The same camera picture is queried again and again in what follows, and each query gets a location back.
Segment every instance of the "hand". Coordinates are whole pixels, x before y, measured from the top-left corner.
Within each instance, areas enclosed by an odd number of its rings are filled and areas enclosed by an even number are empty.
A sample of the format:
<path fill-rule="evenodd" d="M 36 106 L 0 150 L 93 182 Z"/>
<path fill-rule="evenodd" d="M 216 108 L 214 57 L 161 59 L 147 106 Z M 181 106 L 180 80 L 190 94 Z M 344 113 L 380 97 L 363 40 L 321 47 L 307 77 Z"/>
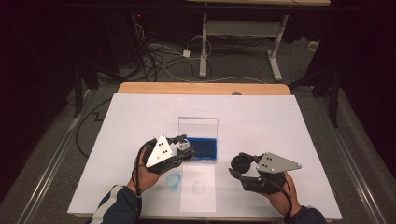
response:
<path fill-rule="evenodd" d="M 292 217 L 294 214 L 296 214 L 298 211 L 300 211 L 301 206 L 297 201 L 297 190 L 294 186 L 293 179 L 291 176 L 285 172 L 286 175 L 286 181 L 289 183 L 290 187 L 290 192 L 288 188 L 288 184 L 285 183 L 283 186 L 283 189 L 291 196 L 291 203 L 292 203 L 292 208 L 291 208 L 291 213 L 290 217 Z M 271 205 L 283 216 L 285 216 L 288 213 L 289 210 L 289 201 L 285 197 L 285 195 L 282 192 L 278 192 L 275 194 L 263 194 L 264 197 L 268 198 L 270 200 Z"/>
<path fill-rule="evenodd" d="M 146 152 L 146 147 L 143 149 L 142 153 L 140 153 L 140 159 L 139 159 L 139 187 L 141 192 L 143 193 L 146 189 L 151 188 L 154 186 L 157 182 L 158 179 L 160 179 L 161 175 L 154 174 L 150 172 L 147 168 L 146 165 L 143 163 L 143 155 Z M 136 194 L 136 173 L 137 171 L 134 171 L 132 173 L 132 177 L 129 180 L 129 183 L 127 185 L 128 188 L 130 188 L 134 194 Z"/>

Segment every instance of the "wooden table edge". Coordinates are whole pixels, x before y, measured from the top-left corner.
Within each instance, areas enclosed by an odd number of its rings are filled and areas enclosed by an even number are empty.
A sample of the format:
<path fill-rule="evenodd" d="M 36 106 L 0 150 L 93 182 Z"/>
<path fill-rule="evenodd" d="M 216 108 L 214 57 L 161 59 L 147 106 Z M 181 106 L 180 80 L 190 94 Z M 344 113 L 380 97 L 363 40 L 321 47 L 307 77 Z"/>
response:
<path fill-rule="evenodd" d="M 118 93 L 202 95 L 290 95 L 284 84 L 123 82 Z"/>

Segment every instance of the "blue object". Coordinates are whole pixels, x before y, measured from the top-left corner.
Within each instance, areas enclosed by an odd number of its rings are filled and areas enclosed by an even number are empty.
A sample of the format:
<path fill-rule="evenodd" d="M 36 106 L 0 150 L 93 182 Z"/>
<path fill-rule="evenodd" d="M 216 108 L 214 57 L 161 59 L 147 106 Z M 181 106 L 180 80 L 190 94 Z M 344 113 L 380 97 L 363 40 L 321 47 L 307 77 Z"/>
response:
<path fill-rule="evenodd" d="M 216 138 L 188 137 L 187 140 L 194 146 L 194 160 L 215 161 L 217 159 L 218 142 Z"/>
<path fill-rule="evenodd" d="M 172 173 L 168 177 L 166 177 L 166 185 L 170 189 L 177 189 L 180 180 L 181 180 L 181 176 L 179 174 Z"/>

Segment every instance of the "metal bracket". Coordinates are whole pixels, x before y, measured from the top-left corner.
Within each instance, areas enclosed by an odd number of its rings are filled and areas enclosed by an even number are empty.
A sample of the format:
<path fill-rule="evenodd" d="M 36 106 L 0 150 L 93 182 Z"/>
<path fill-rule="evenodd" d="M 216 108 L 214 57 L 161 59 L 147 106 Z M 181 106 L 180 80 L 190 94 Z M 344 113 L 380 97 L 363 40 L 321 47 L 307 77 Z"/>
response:
<path fill-rule="evenodd" d="M 168 140 L 165 135 L 162 134 L 157 141 L 154 149 L 151 152 L 146 167 L 151 167 L 158 164 L 161 161 L 165 161 L 173 156 L 172 148 L 169 146 Z"/>
<path fill-rule="evenodd" d="M 271 152 L 262 154 L 262 159 L 256 167 L 258 172 L 268 174 L 278 174 L 289 170 L 301 169 L 302 165 L 295 161 L 290 161 L 283 157 L 277 156 Z"/>

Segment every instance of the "person's arm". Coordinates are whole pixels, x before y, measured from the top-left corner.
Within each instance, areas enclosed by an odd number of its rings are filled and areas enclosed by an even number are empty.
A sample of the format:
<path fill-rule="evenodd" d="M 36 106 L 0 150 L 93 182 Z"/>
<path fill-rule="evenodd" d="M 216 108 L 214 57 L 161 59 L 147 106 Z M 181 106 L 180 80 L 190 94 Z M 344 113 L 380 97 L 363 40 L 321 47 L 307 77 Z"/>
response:
<path fill-rule="evenodd" d="M 318 209 L 301 206 L 297 200 L 297 190 L 294 186 L 293 179 L 288 173 L 285 173 L 286 180 L 288 183 L 285 183 L 283 189 L 290 195 L 291 197 L 291 212 L 290 212 L 290 224 L 327 224 L 324 216 L 319 212 Z M 278 192 L 275 194 L 267 195 L 263 194 L 266 198 L 270 200 L 271 205 L 283 216 L 288 213 L 289 210 L 289 202 L 288 199 L 282 192 Z"/>
<path fill-rule="evenodd" d="M 148 171 L 142 162 L 146 149 L 143 149 L 139 162 L 139 186 L 141 193 L 154 186 L 161 175 Z M 128 223 L 134 224 L 138 216 L 138 200 L 136 197 L 136 171 L 126 186 L 116 185 L 102 199 L 98 209 L 86 221 L 88 223 Z"/>

